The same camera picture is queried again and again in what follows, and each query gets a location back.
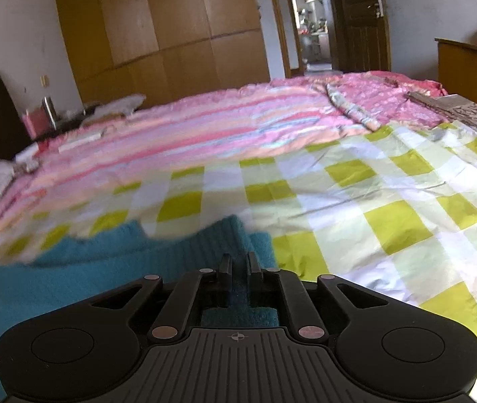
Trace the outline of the blue fuzzy flower sweater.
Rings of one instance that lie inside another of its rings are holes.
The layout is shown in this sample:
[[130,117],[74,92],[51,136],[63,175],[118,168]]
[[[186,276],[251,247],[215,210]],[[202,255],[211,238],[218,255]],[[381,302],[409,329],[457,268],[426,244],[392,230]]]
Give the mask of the blue fuzzy flower sweater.
[[[247,233],[236,216],[226,217],[178,239],[154,239],[136,221],[89,239],[66,236],[28,264],[0,266],[0,336],[31,317],[88,299],[140,277],[155,274],[175,282],[185,273],[217,267],[223,255],[233,259],[233,292],[228,308],[206,311],[205,326],[272,327],[272,308],[251,308],[246,300],[246,256],[261,267],[277,262],[268,233]],[[0,382],[0,399],[5,395]]]

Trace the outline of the pink striped quilt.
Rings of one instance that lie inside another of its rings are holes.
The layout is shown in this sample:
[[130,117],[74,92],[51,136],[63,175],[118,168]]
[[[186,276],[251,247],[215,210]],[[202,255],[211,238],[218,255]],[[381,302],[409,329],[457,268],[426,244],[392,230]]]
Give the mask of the pink striped quilt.
[[22,217],[77,209],[98,190],[126,189],[153,169],[283,154],[366,134],[366,126],[333,105],[329,88],[380,124],[427,128],[443,120],[408,99],[410,92],[444,96],[442,84],[387,71],[277,79],[188,96],[40,142],[35,170],[13,180],[0,199],[0,231]]

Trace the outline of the yellow white checkered bedsheet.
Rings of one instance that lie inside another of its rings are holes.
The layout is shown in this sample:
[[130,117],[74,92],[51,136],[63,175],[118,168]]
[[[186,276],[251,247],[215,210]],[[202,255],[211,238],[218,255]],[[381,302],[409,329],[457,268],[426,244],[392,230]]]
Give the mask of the yellow white checkered bedsheet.
[[0,264],[128,220],[163,239],[233,215],[268,233],[278,264],[304,280],[330,272],[477,335],[477,132],[459,122],[390,124],[176,172],[124,166],[71,184],[21,183],[0,205]]

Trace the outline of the white grey cloth on nightstand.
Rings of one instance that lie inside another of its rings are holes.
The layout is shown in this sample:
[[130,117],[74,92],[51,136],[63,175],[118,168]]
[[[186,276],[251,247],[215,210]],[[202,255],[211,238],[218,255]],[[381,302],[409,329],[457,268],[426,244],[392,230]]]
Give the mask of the white grey cloth on nightstand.
[[87,123],[116,117],[127,117],[136,112],[145,102],[146,96],[143,94],[133,94],[118,98],[112,102],[102,104],[91,102],[79,110],[67,110],[59,113],[59,118],[63,121],[73,121],[82,119]]

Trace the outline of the pink storage box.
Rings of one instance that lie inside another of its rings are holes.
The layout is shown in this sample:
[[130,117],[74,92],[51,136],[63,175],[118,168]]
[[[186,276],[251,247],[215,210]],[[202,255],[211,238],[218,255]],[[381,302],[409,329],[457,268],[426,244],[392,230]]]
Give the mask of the pink storage box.
[[42,106],[34,108],[33,110],[26,109],[22,115],[22,122],[31,140],[37,140],[39,137],[54,130],[49,114]]

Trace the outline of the silver thermos bottle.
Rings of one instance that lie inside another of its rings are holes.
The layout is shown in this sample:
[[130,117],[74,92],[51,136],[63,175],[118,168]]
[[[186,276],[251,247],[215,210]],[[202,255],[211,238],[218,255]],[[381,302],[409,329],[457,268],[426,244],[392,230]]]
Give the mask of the silver thermos bottle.
[[42,107],[49,118],[51,126],[54,130],[57,130],[58,116],[53,105],[53,100],[50,98],[50,96],[45,96],[43,98]]

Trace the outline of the brown patterned folded cloth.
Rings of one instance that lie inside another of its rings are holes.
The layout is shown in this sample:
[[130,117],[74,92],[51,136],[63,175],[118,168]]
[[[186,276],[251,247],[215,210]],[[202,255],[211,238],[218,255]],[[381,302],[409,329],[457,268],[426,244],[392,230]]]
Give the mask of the brown patterned folded cloth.
[[426,96],[419,92],[407,93],[411,101],[424,105],[450,121],[460,121],[477,131],[477,104],[460,95]]

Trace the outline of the wooden wardrobe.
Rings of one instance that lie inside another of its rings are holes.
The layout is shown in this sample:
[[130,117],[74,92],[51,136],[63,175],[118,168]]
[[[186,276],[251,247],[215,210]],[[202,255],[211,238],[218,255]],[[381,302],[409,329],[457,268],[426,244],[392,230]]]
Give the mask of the wooden wardrobe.
[[85,103],[145,105],[269,81],[256,0],[55,0]]

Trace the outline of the dark brown wooden door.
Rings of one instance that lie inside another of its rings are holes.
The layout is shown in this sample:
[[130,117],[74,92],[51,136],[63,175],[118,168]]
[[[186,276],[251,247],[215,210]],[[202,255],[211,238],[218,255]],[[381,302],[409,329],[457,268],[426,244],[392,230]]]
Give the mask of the dark brown wooden door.
[[384,0],[330,0],[338,65],[344,72],[391,70]]

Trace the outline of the wooden side cabinet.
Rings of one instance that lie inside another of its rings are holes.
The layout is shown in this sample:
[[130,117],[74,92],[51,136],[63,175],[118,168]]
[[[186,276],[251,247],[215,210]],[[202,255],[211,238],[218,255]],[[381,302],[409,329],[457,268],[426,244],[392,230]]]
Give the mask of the wooden side cabinet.
[[450,94],[477,103],[477,45],[436,38],[438,81]]

